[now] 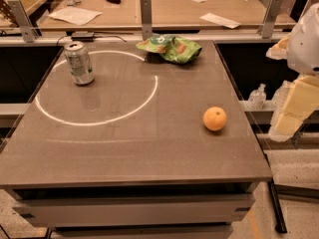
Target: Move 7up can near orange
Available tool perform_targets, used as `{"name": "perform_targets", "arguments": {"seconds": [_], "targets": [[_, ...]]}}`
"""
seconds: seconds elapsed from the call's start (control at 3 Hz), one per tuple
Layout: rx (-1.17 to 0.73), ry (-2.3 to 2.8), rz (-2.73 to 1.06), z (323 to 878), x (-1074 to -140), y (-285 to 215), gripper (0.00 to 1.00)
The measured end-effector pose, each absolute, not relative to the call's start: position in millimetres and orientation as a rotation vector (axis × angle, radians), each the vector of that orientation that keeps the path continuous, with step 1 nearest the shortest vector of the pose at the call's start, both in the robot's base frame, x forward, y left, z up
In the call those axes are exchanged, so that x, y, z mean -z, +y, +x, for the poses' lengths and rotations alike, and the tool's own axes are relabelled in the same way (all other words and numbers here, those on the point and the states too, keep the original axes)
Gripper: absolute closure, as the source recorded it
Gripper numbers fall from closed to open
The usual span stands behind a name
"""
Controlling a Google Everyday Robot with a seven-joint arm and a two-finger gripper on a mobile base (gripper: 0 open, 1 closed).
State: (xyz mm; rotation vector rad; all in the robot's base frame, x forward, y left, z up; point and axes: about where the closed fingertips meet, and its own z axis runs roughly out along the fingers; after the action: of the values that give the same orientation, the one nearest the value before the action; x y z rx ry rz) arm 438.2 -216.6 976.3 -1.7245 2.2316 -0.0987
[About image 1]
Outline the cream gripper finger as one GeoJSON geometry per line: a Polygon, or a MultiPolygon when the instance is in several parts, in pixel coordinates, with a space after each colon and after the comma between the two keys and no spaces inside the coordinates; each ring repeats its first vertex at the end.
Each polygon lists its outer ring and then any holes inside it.
{"type": "Polygon", "coordinates": [[[290,35],[285,35],[266,52],[266,57],[273,60],[287,59],[287,45],[290,35]]]}
{"type": "Polygon", "coordinates": [[[319,78],[300,75],[293,82],[284,81],[276,91],[269,137],[286,141],[319,109],[319,78]]]}

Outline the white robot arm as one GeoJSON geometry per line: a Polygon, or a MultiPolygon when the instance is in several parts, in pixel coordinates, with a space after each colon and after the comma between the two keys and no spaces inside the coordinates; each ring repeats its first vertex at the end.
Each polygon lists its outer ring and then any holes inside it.
{"type": "Polygon", "coordinates": [[[266,56],[286,59],[299,76],[275,92],[269,137],[285,141],[319,109],[319,4],[312,5],[293,30],[268,49],[266,56]]]}

